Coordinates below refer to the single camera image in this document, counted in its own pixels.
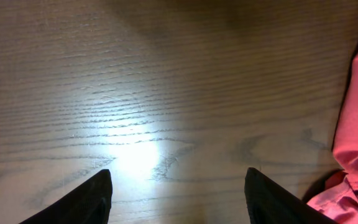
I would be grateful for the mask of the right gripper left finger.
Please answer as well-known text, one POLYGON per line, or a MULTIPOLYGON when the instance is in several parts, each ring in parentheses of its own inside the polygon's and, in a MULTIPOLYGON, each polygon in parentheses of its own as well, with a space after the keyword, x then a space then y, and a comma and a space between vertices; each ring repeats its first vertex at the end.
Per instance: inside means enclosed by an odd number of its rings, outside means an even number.
POLYGON ((111 198, 111 173, 103 169, 21 224, 107 224, 111 198))

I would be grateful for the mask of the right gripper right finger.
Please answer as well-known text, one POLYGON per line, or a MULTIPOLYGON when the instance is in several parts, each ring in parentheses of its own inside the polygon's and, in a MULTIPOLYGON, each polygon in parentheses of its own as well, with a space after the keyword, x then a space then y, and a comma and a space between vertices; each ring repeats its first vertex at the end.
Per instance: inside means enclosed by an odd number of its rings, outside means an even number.
POLYGON ((336 224, 253 167, 244 193, 251 224, 336 224))

